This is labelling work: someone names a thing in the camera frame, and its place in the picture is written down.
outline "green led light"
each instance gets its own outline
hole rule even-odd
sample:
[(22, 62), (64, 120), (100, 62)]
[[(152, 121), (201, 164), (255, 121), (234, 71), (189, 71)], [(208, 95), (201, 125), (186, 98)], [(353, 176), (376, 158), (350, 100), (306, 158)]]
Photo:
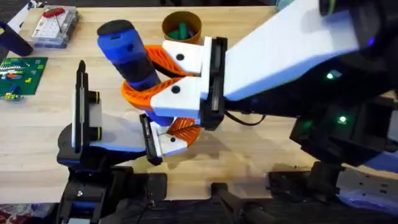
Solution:
[(334, 76), (333, 76), (332, 73), (329, 73), (326, 77), (327, 77), (328, 79), (334, 79)]
[(347, 121), (347, 118), (344, 117), (344, 116), (341, 116), (341, 117), (339, 118), (339, 121), (341, 121), (342, 123), (345, 123), (345, 122)]
[(338, 121), (337, 121), (337, 123), (339, 123), (339, 124), (347, 124), (347, 117), (346, 116), (340, 116), (339, 118), (338, 118)]

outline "plastic container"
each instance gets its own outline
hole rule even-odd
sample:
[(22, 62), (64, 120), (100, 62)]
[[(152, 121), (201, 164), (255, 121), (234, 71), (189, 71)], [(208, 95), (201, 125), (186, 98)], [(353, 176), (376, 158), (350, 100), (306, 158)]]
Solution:
[(67, 47), (72, 32), (79, 20), (79, 15), (75, 6), (45, 6), (44, 11), (56, 7), (64, 8), (65, 12), (57, 17), (40, 18), (30, 39), (34, 47), (61, 49)]

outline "cup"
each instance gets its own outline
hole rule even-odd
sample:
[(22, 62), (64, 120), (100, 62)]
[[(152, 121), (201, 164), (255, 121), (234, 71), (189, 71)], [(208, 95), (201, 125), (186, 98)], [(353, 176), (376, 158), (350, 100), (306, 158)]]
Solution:
[[(181, 24), (186, 24), (191, 36), (185, 40), (174, 39), (169, 33), (179, 30)], [(177, 11), (169, 14), (162, 23), (163, 35), (166, 40), (179, 41), (189, 44), (201, 44), (201, 20), (188, 11)]]
[(32, 53), (33, 48), (5, 22), (0, 22), (0, 45), (21, 57)]

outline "blue handle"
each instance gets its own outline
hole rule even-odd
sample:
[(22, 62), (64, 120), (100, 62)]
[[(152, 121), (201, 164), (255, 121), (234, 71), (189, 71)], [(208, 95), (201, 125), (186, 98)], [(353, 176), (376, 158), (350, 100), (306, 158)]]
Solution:
[[(97, 33), (98, 46), (131, 88), (144, 91), (160, 84), (144, 44), (130, 22), (107, 22), (98, 29)], [(153, 111), (146, 113), (161, 126), (169, 126), (174, 120), (173, 117), (157, 116)]]

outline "screw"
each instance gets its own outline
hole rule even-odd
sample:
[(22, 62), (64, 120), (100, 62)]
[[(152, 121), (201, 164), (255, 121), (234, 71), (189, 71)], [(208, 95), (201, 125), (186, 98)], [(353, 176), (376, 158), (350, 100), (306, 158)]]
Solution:
[(184, 55), (183, 54), (178, 54), (176, 57), (175, 57), (177, 60), (184, 60)]
[(172, 93), (174, 93), (174, 94), (177, 94), (177, 93), (179, 93), (181, 91), (181, 89), (180, 89), (180, 87), (179, 86), (173, 86), (172, 87)]

